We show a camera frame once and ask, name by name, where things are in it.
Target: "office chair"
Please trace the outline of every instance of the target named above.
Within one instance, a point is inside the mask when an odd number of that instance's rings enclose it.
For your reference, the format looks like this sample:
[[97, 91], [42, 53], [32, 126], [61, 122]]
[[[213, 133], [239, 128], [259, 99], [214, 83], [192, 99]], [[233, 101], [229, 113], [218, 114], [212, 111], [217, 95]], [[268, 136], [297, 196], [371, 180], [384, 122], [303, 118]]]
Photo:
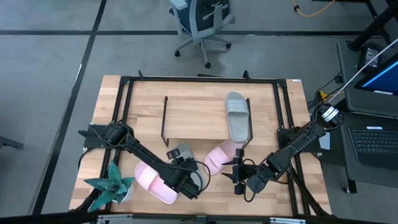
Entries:
[[231, 43], [215, 36], [214, 34], [228, 24], [235, 23], [232, 0], [170, 0], [172, 8], [170, 13], [177, 23], [177, 32], [182, 36], [183, 29], [191, 36], [179, 46], [174, 55], [180, 56], [182, 48], [197, 43], [201, 45], [205, 57], [205, 67], [210, 68], [211, 63], [207, 59], [205, 39], [214, 40], [226, 44], [231, 48]]

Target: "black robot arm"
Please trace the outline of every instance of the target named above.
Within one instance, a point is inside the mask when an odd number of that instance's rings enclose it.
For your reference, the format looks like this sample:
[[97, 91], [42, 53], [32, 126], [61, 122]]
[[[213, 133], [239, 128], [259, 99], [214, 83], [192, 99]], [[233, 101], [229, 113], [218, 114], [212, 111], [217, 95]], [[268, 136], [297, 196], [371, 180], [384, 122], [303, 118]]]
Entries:
[[173, 163], [166, 163], [145, 146], [143, 146], [135, 137], [132, 128], [122, 122], [110, 123], [105, 129], [96, 130], [89, 126], [88, 131], [79, 131], [86, 138], [94, 138], [100, 141], [103, 147], [114, 148], [116, 150], [127, 151], [134, 154], [141, 161], [156, 170], [164, 184], [176, 191], [181, 192], [189, 199], [198, 198], [201, 189], [191, 178], [191, 173], [195, 171], [192, 166], [195, 163], [181, 159], [175, 159], [175, 154], [167, 153]]
[[236, 184], [234, 191], [236, 195], [245, 194], [247, 187], [255, 194], [259, 193], [266, 187], [268, 181], [278, 182], [287, 169], [292, 169], [291, 159], [294, 156], [300, 154], [311, 142], [322, 137], [326, 132], [340, 127], [342, 123], [343, 115], [337, 109], [332, 105], [320, 103], [315, 107], [310, 122], [290, 131], [289, 143], [285, 147], [270, 153], [259, 165], [245, 164], [245, 161], [252, 160], [243, 160], [244, 150], [237, 149], [237, 157], [225, 163], [225, 165], [233, 165], [233, 173], [223, 174]]

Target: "succulent plant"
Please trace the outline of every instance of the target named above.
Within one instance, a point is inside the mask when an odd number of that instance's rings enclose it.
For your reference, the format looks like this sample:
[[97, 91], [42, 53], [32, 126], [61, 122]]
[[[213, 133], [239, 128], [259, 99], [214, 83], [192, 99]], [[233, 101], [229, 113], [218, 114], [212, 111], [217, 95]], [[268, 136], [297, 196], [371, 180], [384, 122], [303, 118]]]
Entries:
[[116, 200], [118, 204], [120, 204], [127, 195], [127, 191], [133, 180], [133, 177], [125, 177], [122, 179], [120, 170], [113, 161], [109, 165], [108, 179], [93, 178], [85, 180], [87, 184], [102, 191], [101, 195], [93, 202], [88, 212], [95, 211], [112, 200]]

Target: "gray floor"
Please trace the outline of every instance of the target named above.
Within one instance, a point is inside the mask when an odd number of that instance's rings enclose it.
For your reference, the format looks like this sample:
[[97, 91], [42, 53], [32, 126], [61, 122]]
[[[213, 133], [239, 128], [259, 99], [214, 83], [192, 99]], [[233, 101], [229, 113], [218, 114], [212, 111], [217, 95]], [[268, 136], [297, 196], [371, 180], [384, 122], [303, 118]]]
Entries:
[[[296, 0], [304, 13], [325, 2]], [[373, 1], [378, 12], [384, 1]], [[0, 0], [1, 29], [91, 30], [99, 0]], [[228, 30], [363, 30], [372, 17], [365, 4], [335, 3], [324, 14], [303, 18], [291, 2], [235, 0], [236, 23]], [[166, 0], [108, 0], [100, 30], [174, 30]], [[397, 37], [397, 23], [386, 28]], [[197, 73], [240, 77], [299, 78], [305, 95], [339, 71], [336, 43], [343, 37], [224, 36], [229, 51], [209, 43], [212, 68], [203, 67], [198, 46], [173, 56], [182, 39], [174, 35], [97, 36], [55, 170], [44, 213], [65, 212], [77, 174], [83, 138], [77, 134], [91, 121], [103, 75], [183, 75]], [[66, 107], [88, 36], [0, 36], [0, 136], [25, 142], [23, 150], [0, 150], [0, 217], [30, 213], [55, 133]], [[331, 84], [325, 91], [338, 85]], [[398, 189], [359, 184], [357, 195], [346, 195], [343, 167], [323, 166], [331, 208], [343, 218], [394, 223]]]

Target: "chair base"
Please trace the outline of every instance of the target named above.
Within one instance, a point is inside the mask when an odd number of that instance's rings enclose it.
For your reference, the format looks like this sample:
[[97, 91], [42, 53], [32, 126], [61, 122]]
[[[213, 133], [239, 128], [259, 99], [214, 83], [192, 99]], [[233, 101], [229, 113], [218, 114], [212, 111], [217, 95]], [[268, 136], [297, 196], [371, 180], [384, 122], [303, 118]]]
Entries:
[[22, 143], [19, 143], [17, 141], [13, 141], [11, 139], [4, 138], [4, 137], [0, 136], [0, 148], [2, 146], [11, 146], [11, 147], [14, 147], [16, 149], [22, 149], [24, 147], [24, 145]]
[[[205, 38], [199, 40], [201, 51], [203, 52], [203, 56], [205, 58], [205, 68], [210, 68], [211, 67], [211, 63], [208, 61], [208, 58], [207, 58], [205, 40], [213, 40], [213, 41], [225, 43], [226, 44], [225, 47], [227, 49], [230, 49], [232, 44], [230, 42], [228, 42], [227, 40], [224, 40], [224, 39], [222, 39], [220, 37], [216, 37], [216, 36], [213, 36], [213, 35], [209, 36], [209, 37], [205, 37]], [[186, 46], [188, 46], [188, 45], [190, 45], [192, 43], [194, 43], [193, 38], [190, 38], [190, 39], [186, 40], [177, 49], [175, 49], [174, 56], [176, 56], [176, 57], [181, 56], [179, 50], [183, 49], [184, 47], [186, 47]]]

